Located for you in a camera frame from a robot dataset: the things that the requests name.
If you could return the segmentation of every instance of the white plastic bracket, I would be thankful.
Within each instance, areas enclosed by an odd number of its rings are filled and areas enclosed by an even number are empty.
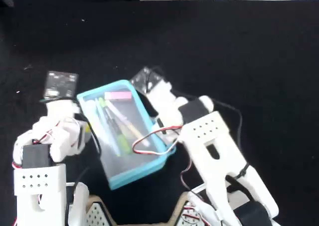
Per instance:
[[[16,169],[14,171],[14,194],[17,203],[19,226],[64,225],[66,205],[65,165],[47,168]],[[38,195],[44,195],[47,207],[43,210]]]
[[[227,225],[240,226],[227,199],[225,177],[235,177],[246,165],[229,129],[220,114],[215,111],[183,126],[180,141],[184,143],[200,176],[206,184],[206,193],[213,205],[219,209]],[[215,147],[220,158],[214,159],[207,146]],[[270,218],[278,215],[278,206],[253,167],[248,167],[245,176],[238,181],[252,197],[266,207]]]

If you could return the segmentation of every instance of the white 3d-printed part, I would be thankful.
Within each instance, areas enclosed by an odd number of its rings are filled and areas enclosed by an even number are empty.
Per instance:
[[[190,202],[187,202],[185,206],[192,206]],[[192,215],[194,217],[199,218],[198,212],[195,210],[182,210],[179,218],[177,219],[176,226],[205,226],[202,220],[192,219],[187,216],[183,216],[183,214]]]

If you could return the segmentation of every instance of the blue plastic box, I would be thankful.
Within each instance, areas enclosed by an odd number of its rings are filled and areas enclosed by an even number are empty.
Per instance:
[[[149,133],[153,123],[129,81],[119,80],[83,92],[77,95],[77,99],[99,139],[101,162],[111,190],[164,166],[168,155],[139,155],[132,152],[132,143],[139,135]],[[136,145],[136,149],[163,152],[166,145],[157,135],[151,135],[147,141]]]

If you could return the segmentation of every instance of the perforated plate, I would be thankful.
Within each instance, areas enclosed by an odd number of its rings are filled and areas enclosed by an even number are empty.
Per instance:
[[[99,203],[93,203],[86,214],[87,226],[112,226]]]
[[[220,134],[228,133],[229,129],[218,111],[205,115],[184,125],[181,130],[183,137],[196,137],[204,144],[215,139]]]
[[[184,206],[192,206],[190,202],[187,202]],[[205,226],[204,222],[201,219],[194,219],[188,216],[190,215],[196,218],[200,218],[199,214],[194,210],[182,210],[182,212],[179,215],[179,218],[176,221],[175,226]]]

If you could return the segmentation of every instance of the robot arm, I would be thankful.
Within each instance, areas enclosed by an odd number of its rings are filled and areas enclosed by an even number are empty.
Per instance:
[[[189,193],[195,205],[212,226],[275,226],[272,220],[279,209],[256,170],[247,164],[213,101],[201,96],[193,101],[176,97],[172,86],[156,72],[144,68],[132,80],[157,110],[154,130],[171,125],[183,125],[178,132],[158,133],[167,143],[178,137],[184,144],[206,186],[210,205]],[[208,151],[213,147],[214,154]],[[230,178],[250,194],[250,200],[239,191],[227,192]]]
[[[13,150],[14,194],[17,197],[19,226],[65,225],[67,205],[66,169],[59,164],[66,156],[77,155],[85,147],[86,122],[74,119],[80,113],[71,100],[47,103],[48,114],[31,130],[20,135]],[[85,205],[89,191],[79,183],[74,191],[70,226],[86,224]]]

